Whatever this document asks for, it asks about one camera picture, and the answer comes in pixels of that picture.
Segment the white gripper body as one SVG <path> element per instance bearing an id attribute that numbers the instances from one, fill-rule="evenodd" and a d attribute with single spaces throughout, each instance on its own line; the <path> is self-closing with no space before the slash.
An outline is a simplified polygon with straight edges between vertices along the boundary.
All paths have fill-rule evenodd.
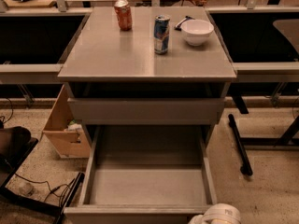
<path id="1" fill-rule="evenodd" d="M 203 215 L 192 217 L 188 224 L 241 224 L 241 215 L 239 210 L 230 204 L 217 203 Z"/>

